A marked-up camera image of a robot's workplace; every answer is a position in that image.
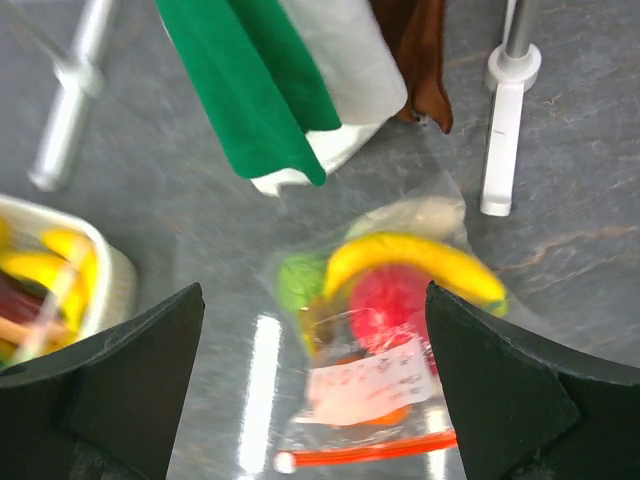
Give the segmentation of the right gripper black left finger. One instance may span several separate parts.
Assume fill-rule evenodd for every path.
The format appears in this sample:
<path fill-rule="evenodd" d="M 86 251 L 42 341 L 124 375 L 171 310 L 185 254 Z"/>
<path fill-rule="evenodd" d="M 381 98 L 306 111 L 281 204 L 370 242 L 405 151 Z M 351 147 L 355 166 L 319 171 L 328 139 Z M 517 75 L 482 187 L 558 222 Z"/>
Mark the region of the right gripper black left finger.
<path fill-rule="evenodd" d="M 137 317 L 1 373 L 1 476 L 74 479 L 90 448 L 165 478 L 204 320 L 194 283 Z"/>

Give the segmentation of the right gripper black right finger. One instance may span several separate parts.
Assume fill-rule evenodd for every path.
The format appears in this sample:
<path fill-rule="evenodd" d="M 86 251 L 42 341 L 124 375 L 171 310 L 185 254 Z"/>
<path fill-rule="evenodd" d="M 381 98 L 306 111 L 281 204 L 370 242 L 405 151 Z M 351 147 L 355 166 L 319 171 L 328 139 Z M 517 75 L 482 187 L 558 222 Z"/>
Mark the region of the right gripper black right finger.
<path fill-rule="evenodd" d="M 426 326 L 469 479 L 636 479 L 639 370 L 429 284 Z"/>

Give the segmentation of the clear zip top bag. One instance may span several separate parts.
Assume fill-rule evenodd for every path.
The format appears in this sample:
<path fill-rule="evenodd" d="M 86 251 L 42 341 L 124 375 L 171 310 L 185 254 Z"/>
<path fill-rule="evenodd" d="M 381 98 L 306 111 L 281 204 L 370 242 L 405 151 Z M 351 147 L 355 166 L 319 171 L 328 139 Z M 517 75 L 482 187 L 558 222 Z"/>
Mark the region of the clear zip top bag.
<path fill-rule="evenodd" d="M 310 362 L 278 472 L 413 455 L 442 464 L 456 446 L 427 328 L 428 287 L 496 316 L 509 310 L 507 288 L 471 251 L 465 216 L 453 180 L 437 173 L 272 258 L 266 283 Z"/>

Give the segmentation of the yellow toy banana bunch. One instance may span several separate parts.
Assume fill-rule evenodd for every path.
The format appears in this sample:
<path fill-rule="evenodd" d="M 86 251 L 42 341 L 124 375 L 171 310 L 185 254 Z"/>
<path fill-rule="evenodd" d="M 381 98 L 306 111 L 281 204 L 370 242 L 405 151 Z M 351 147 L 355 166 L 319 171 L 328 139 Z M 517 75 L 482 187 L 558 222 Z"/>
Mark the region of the yellow toy banana bunch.
<path fill-rule="evenodd" d="M 386 265 L 415 267 L 457 296 L 496 317 L 508 313 L 504 284 L 478 258 L 448 244 L 403 232 L 376 232 L 350 240 L 329 257 L 324 297 L 351 277 Z"/>

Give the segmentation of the red toy apple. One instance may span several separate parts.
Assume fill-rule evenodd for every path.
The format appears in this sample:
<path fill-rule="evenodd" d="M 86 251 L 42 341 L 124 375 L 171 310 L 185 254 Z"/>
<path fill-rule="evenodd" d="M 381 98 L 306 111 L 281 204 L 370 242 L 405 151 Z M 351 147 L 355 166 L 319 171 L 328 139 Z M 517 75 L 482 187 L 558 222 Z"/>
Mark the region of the red toy apple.
<path fill-rule="evenodd" d="M 383 265 L 360 275 L 349 295 L 354 338 L 371 354 L 403 345 L 414 337 L 426 344 L 430 282 L 427 273 L 403 264 Z"/>

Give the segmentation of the green toy cabbage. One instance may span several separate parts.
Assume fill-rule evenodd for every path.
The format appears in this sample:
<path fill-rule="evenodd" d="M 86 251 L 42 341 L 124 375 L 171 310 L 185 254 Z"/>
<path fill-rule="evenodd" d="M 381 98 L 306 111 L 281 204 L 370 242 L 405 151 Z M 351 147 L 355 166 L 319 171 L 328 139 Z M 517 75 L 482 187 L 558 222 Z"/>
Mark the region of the green toy cabbage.
<path fill-rule="evenodd" d="M 327 261 L 311 253 L 293 253 L 278 270 L 277 292 L 282 307 L 297 312 L 307 307 L 324 287 Z"/>

